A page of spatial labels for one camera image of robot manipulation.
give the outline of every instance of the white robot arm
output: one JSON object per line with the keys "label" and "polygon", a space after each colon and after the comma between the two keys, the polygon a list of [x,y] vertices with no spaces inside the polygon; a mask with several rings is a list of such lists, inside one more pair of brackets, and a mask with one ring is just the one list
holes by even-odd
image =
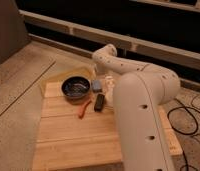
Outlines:
{"label": "white robot arm", "polygon": [[158,105],[172,100],[180,89],[173,71],[151,63],[116,57],[109,44],[92,55],[96,70],[122,75],[113,101],[126,171],[173,171],[174,165],[158,114]]}

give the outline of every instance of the wooden board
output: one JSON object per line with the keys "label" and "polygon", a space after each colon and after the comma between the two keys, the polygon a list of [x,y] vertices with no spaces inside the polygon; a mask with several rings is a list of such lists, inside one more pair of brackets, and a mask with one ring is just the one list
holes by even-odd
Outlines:
{"label": "wooden board", "polygon": [[[120,163],[122,155],[113,109],[105,106],[102,112],[96,113],[91,103],[85,117],[79,119],[77,114],[82,102],[74,104],[66,100],[54,91],[59,86],[59,82],[46,86],[45,93],[50,97],[43,102],[33,170],[65,170]],[[94,101],[95,95],[90,93],[89,97]],[[159,107],[159,113],[171,154],[181,154],[181,146],[162,107]]]}

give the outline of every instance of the floor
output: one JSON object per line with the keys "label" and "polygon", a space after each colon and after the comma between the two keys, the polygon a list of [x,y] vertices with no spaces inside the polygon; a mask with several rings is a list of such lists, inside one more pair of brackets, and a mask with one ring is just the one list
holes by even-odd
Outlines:
{"label": "floor", "polygon": [[[29,49],[28,56],[31,56],[33,59],[28,57],[23,58],[19,55],[21,60],[17,61],[21,61],[21,63],[16,65],[15,62],[17,61],[15,61],[14,64],[16,65],[15,67],[21,66],[21,68],[15,69],[15,71],[12,70],[13,72],[10,72],[10,76],[7,77],[4,82],[0,82],[0,96],[7,98],[6,105],[8,103],[11,104],[7,107],[2,106],[3,108],[6,108],[3,111],[3,115],[0,117],[0,171],[31,170],[36,134],[41,115],[42,96],[39,88],[40,81],[48,76],[57,74],[61,71],[67,71],[74,67],[93,67],[93,62],[88,58],[38,42],[32,42],[27,48]],[[44,59],[46,58],[47,62],[42,62],[42,60],[40,60],[41,57],[44,57]],[[25,79],[23,73],[26,70],[27,63],[31,62],[30,60],[34,60],[33,62],[35,62],[35,65],[29,71],[31,73],[36,73],[36,75],[34,74],[33,77],[27,77],[26,80],[28,82],[24,82],[24,84],[22,83],[24,86],[18,87],[18,91],[21,92],[21,95],[19,95],[19,93],[15,94],[15,96],[18,97],[12,98],[5,93],[3,94],[1,91],[4,88],[3,86],[6,88],[13,86],[11,82],[14,78],[21,76],[22,78],[19,79],[19,82],[20,80]],[[35,68],[35,66],[38,66],[38,64],[41,65],[41,63],[44,63],[42,68]],[[197,94],[198,92],[182,88],[177,98],[186,105],[190,105],[190,102]],[[200,108],[200,96],[195,99],[194,104]],[[164,108],[166,111],[169,111],[177,106],[180,106],[178,102],[171,101],[164,105]],[[197,116],[197,120],[200,123],[200,115],[197,113],[194,115]],[[177,110],[171,115],[171,123],[180,130],[188,132],[192,131],[195,126],[193,120],[183,111],[183,109]],[[200,136],[195,137],[196,140],[190,138],[190,136],[176,134],[187,155],[189,164],[200,171]],[[180,170],[180,167],[184,165],[183,156],[174,157],[173,160],[176,170]],[[120,166],[103,166],[101,168],[96,167],[93,170],[116,171],[121,170],[120,168]]]}

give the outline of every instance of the concrete floor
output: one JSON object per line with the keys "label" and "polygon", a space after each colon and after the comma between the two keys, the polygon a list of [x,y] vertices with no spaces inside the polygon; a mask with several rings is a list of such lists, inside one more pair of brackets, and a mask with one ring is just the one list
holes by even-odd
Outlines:
{"label": "concrete floor", "polygon": [[[34,84],[27,89],[27,91],[20,98],[18,98],[0,117],[0,171],[31,170],[36,134],[41,115],[42,97],[38,86],[39,82],[48,76],[63,72],[65,70],[67,71],[75,67],[93,67],[92,61],[88,58],[52,48],[41,43],[32,42],[29,45],[29,48],[31,48],[31,51],[33,49],[33,52],[34,49],[38,50],[38,55],[41,55],[41,57],[47,57],[48,60],[51,60],[52,58],[56,62],[36,82],[30,80],[30,83],[34,82]],[[17,77],[20,72],[22,73],[23,69],[13,72],[12,77]],[[11,86],[10,81],[11,79],[7,79],[7,81],[3,84],[6,86]],[[196,94],[198,93],[182,88],[177,98],[189,105],[190,101]],[[196,99],[195,104],[200,107],[200,97]],[[166,111],[168,111],[176,106],[179,105],[175,101],[171,101],[164,107]],[[194,126],[193,121],[187,117],[182,110],[174,113],[173,118],[171,119],[171,122],[174,124],[174,126],[185,131],[189,131]],[[187,136],[182,136],[179,134],[177,134],[177,136],[183,149],[185,150],[185,153],[188,156],[188,162],[198,168],[200,171],[199,143]],[[174,163],[176,165],[176,170],[179,170],[179,168],[184,164],[183,157],[174,157]],[[119,167],[103,168],[104,169],[101,168],[99,170],[120,170]]]}

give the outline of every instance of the bowl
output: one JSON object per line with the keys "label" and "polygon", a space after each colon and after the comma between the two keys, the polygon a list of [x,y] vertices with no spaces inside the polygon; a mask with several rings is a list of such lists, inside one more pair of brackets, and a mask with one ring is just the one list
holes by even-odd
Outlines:
{"label": "bowl", "polygon": [[84,77],[74,76],[65,80],[61,88],[67,98],[80,99],[88,94],[90,83]]}

